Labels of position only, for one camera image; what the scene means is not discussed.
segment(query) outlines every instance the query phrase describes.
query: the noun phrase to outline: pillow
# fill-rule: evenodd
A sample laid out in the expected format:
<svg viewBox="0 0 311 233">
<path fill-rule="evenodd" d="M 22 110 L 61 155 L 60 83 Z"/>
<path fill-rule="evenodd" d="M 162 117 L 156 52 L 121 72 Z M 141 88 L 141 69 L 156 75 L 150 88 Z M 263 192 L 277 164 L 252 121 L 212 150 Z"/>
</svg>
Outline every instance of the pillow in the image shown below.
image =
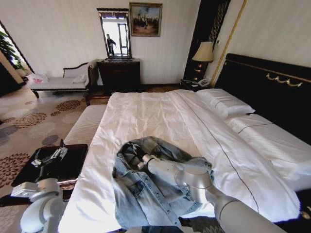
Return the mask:
<svg viewBox="0 0 311 233">
<path fill-rule="evenodd" d="M 295 191 L 311 188 L 310 145 L 257 114 L 225 122 L 253 149 L 271 161 Z"/>
<path fill-rule="evenodd" d="M 201 90 L 197 94 L 223 120 L 255 111 L 251 106 L 222 89 Z"/>
<path fill-rule="evenodd" d="M 75 78 L 81 74 L 87 74 L 89 64 L 86 63 L 77 68 L 64 68 L 64 78 Z"/>
<path fill-rule="evenodd" d="M 74 78 L 71 83 L 85 83 L 86 74 L 80 74 L 78 77 Z"/>
<path fill-rule="evenodd" d="M 26 76 L 31 82 L 34 83 L 47 83 L 49 81 L 48 77 L 44 74 L 29 74 Z"/>
</svg>

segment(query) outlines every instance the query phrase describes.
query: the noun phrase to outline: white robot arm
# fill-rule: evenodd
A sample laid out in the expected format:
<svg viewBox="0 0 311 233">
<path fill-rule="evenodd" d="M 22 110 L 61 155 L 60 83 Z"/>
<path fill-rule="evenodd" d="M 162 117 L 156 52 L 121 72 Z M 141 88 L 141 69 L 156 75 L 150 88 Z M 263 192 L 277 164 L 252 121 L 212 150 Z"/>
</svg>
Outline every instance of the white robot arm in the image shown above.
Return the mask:
<svg viewBox="0 0 311 233">
<path fill-rule="evenodd" d="M 162 161 L 148 154 L 142 159 L 139 169 L 147 166 L 151 173 L 172 185 L 188 186 L 195 201 L 210 202 L 215 207 L 215 216 L 226 233 L 285 232 L 240 200 L 218 190 L 206 170 L 183 167 L 180 163 Z"/>
<path fill-rule="evenodd" d="M 13 189 L 12 196 L 30 198 L 33 202 L 20 220 L 23 233 L 41 230 L 42 233 L 57 232 L 65 206 L 56 178 L 47 178 L 37 183 L 24 182 Z"/>
<path fill-rule="evenodd" d="M 61 214 L 65 209 L 63 192 L 53 174 L 57 162 L 62 160 L 68 149 L 61 140 L 60 147 L 51 155 L 38 159 L 35 155 L 32 165 L 40 168 L 36 183 L 24 182 L 13 188 L 11 196 L 29 198 L 33 202 L 24 212 L 20 226 L 23 233 L 57 232 Z"/>
</svg>

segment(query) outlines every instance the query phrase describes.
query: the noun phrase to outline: picture frame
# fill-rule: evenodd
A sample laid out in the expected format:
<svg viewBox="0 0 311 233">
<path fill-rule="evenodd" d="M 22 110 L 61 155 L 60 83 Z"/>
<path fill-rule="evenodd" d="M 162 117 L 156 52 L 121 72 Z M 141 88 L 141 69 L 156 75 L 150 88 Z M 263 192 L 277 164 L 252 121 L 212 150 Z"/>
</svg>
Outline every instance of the picture frame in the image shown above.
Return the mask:
<svg viewBox="0 0 311 233">
<path fill-rule="evenodd" d="M 130 2 L 132 36 L 160 37 L 162 4 Z"/>
</svg>

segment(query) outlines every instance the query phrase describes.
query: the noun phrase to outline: table lamp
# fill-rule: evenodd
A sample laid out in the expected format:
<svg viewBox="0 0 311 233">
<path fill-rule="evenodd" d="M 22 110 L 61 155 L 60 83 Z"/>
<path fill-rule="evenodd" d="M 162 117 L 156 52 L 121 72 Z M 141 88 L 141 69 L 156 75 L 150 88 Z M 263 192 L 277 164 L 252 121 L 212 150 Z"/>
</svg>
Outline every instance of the table lamp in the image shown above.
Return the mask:
<svg viewBox="0 0 311 233">
<path fill-rule="evenodd" d="M 204 76 L 204 69 L 202 68 L 203 62 L 212 62 L 213 61 L 213 42 L 201 42 L 200 47 L 194 57 L 192 58 L 194 61 L 200 62 L 198 67 L 194 69 L 196 73 L 200 73 L 200 76 Z"/>
</svg>

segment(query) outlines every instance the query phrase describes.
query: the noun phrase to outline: chaise lounge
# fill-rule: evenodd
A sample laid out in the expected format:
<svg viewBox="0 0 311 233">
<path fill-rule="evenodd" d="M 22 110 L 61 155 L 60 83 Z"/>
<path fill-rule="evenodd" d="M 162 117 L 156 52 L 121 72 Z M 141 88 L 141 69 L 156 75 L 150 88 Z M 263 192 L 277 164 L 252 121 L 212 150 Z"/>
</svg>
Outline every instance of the chaise lounge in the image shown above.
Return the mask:
<svg viewBox="0 0 311 233">
<path fill-rule="evenodd" d="M 63 68 L 63 77 L 49 78 L 46 83 L 32 83 L 29 87 L 37 98 L 39 98 L 38 91 L 87 91 L 90 93 L 98 79 L 96 62 L 97 60 L 94 60 L 77 67 Z M 73 80 L 83 73 L 86 74 L 86 81 L 73 83 Z"/>
</svg>

